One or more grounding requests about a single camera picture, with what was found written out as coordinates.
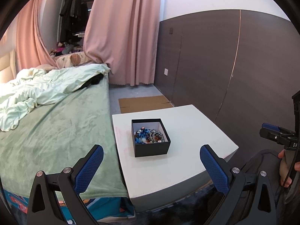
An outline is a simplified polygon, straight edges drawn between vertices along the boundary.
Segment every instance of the silver pivot bolt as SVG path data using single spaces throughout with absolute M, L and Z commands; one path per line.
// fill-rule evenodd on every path
M 38 171 L 37 176 L 40 177 L 41 175 L 43 175 L 43 171 Z
M 260 175 L 262 175 L 263 177 L 265 177 L 267 175 L 267 173 L 265 171 L 260 171 Z
M 232 168 L 232 171 L 233 171 L 234 173 L 239 173 L 239 172 L 240 172 L 240 170 L 239 170 L 237 167 Z
M 70 167 L 64 168 L 64 173 L 69 173 L 69 172 L 71 172 L 71 168 Z

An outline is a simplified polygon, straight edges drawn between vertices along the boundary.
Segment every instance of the textured blue pad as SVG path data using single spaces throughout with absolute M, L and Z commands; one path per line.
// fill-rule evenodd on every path
M 102 146 L 99 146 L 75 178 L 74 190 L 77 194 L 86 191 L 98 167 L 103 161 L 103 157 L 103 148 Z
M 228 177 L 205 146 L 200 148 L 200 159 L 216 189 L 227 194 L 229 191 Z
M 262 128 L 266 128 L 266 129 L 270 129 L 270 130 L 274 130 L 277 132 L 280 132 L 280 129 L 277 126 L 271 125 L 271 124 L 262 124 Z

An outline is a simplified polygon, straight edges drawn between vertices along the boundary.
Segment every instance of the beige padded headboard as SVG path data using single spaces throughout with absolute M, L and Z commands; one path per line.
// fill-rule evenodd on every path
M 0 84 L 16 78 L 16 52 L 12 50 L 0 58 Z

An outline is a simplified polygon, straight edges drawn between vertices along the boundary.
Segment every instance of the black box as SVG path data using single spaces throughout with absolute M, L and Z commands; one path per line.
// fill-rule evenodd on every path
M 151 143 L 151 144 L 137 144 L 135 142 L 135 133 L 140 128 L 156 129 L 159 130 L 165 139 L 165 142 Z M 156 155 L 164 155 L 168 153 L 171 141 L 167 134 L 167 131 L 160 118 L 152 119 L 134 119 L 131 121 L 131 132 L 134 147 L 135 157 L 148 157 Z

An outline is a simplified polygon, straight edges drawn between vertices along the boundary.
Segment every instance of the crumpled duvet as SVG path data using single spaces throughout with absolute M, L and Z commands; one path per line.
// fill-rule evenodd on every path
M 15 129 L 19 120 L 38 105 L 58 102 L 69 93 L 79 89 L 91 77 L 110 68 L 103 64 L 90 64 L 51 70 L 30 68 L 21 70 L 16 79 L 0 84 L 0 129 Z

